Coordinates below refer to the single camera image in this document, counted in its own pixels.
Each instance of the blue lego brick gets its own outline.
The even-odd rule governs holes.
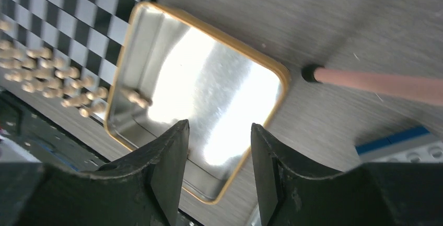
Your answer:
[[[416,128],[411,128],[408,129],[406,131],[397,133],[395,135],[392,136],[388,136],[387,139],[389,140],[389,142],[391,144],[397,144],[399,142],[414,138],[414,137],[419,137],[419,136],[423,136],[426,134],[430,134],[430,132],[425,129],[425,127],[416,127]]]
[[[355,149],[357,150],[357,154],[361,155],[361,154],[367,153],[369,151],[373,151],[373,150],[383,148],[383,147],[386,147],[389,145],[391,145],[389,140],[387,138],[383,138],[383,139],[379,139],[376,141],[372,141],[372,142],[364,144],[364,145],[357,146],[357,147],[355,147]]]
[[[414,138],[414,137],[419,137],[419,136],[423,136],[426,134],[430,134],[430,132],[425,129],[425,127],[416,127],[416,128],[411,128],[408,129],[406,131],[388,136],[386,138],[383,139],[378,139],[372,142],[369,142],[367,144],[364,145],[360,145],[355,147],[355,149],[357,150],[357,153],[359,155],[361,154],[365,154],[369,151],[374,151],[392,144],[397,144],[399,142]]]

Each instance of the reflective metal surface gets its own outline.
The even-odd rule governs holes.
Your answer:
[[[135,149],[188,119],[183,187],[213,202],[249,152],[251,124],[264,124],[281,100],[282,76],[152,5],[139,6],[132,18],[106,127]],[[132,89],[152,106],[130,103],[124,93]]]

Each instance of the gold rim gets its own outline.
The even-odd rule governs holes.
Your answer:
[[[128,145],[125,142],[120,141],[119,139],[115,138],[108,130],[108,116],[109,116],[109,111],[111,108],[111,102],[113,99],[113,95],[114,95],[114,86],[116,84],[117,81],[117,76],[120,73],[120,66],[122,64],[122,57],[129,39],[129,34],[132,33],[132,22],[134,17],[136,16],[136,13],[138,12],[139,9],[144,8],[144,7],[150,7],[150,8],[155,8],[163,13],[166,13],[168,15],[170,15],[171,17],[173,17],[174,19],[177,19],[183,23],[186,23],[187,25],[197,28],[200,31],[206,33],[207,35],[209,35],[210,37],[214,38],[215,40],[217,40],[218,42],[230,47],[231,49],[237,51],[238,53],[246,56],[247,58],[249,58],[250,60],[254,61],[255,63],[260,64],[261,66],[271,70],[273,73],[275,73],[278,78],[280,79],[281,83],[282,83],[282,93],[280,94],[280,96],[278,97],[278,100],[274,106],[274,108],[272,109],[272,111],[270,112],[269,116],[267,117],[266,121],[263,123],[263,126],[266,127],[267,124],[271,121],[272,117],[274,116],[275,112],[277,111],[277,109],[281,106],[283,99],[286,97],[286,94],[288,92],[289,89],[289,82],[290,82],[290,73],[288,71],[288,69],[283,66],[281,63],[278,63],[277,61],[273,60],[272,58],[270,58],[269,56],[266,56],[260,52],[258,52],[257,50],[247,46],[246,44],[240,42],[239,40],[230,37],[229,35],[223,33],[222,31],[214,28],[213,26],[204,23],[200,20],[198,20],[197,18],[191,16],[190,14],[179,10],[179,9],[173,9],[173,8],[168,8],[165,6],[161,6],[159,4],[155,4],[155,3],[148,3],[148,2],[142,2],[142,3],[138,3],[134,9],[131,12],[131,17],[129,20],[129,27],[128,27],[128,31],[126,32],[126,37],[125,37],[125,41],[124,44],[120,50],[120,54],[119,54],[119,59],[117,61],[117,70],[115,72],[114,75],[114,81],[113,84],[111,86],[111,89],[109,91],[109,97],[108,99],[110,100],[110,102],[108,103],[108,107],[106,109],[106,115],[104,118],[104,129],[106,130],[106,132],[116,141],[118,141],[120,144],[122,144],[125,148],[127,148],[128,150],[132,151],[135,150],[136,148],[132,145]],[[232,175],[229,177],[229,179],[226,181],[225,185],[223,186],[223,188],[221,189],[220,193],[218,194],[218,196],[213,200],[213,201],[204,201],[201,198],[197,197],[196,195],[194,195],[190,190],[188,190],[185,187],[182,187],[182,189],[184,189],[185,191],[187,191],[189,194],[191,194],[193,197],[195,197],[197,200],[199,200],[200,202],[204,203],[204,204],[208,204],[208,205],[214,205],[217,204],[221,198],[223,197],[223,195],[225,194],[226,190],[228,189],[228,187],[232,184],[234,178],[237,176],[238,172],[240,171],[241,167],[243,166],[244,162],[246,161],[246,159],[248,158],[248,156],[251,153],[251,147],[249,147],[246,152],[243,154],[239,164],[237,165],[237,167],[234,169]]]

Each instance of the white lego brick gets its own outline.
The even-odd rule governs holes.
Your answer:
[[[381,159],[387,156],[405,152],[410,149],[419,148],[421,146],[430,145],[439,142],[440,139],[433,134],[425,134],[422,136],[413,137],[402,142],[397,142],[383,148],[366,152],[360,155],[362,162],[372,162],[374,159]]]

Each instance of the wood grain surface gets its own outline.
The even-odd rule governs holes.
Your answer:
[[[340,87],[308,84],[307,63],[443,78],[443,0],[158,0],[184,9],[282,62],[292,74],[268,127],[282,142],[339,170],[359,164],[354,145],[423,124],[443,135],[443,109]],[[251,159],[217,205],[182,193],[204,225],[244,225],[257,203]]]

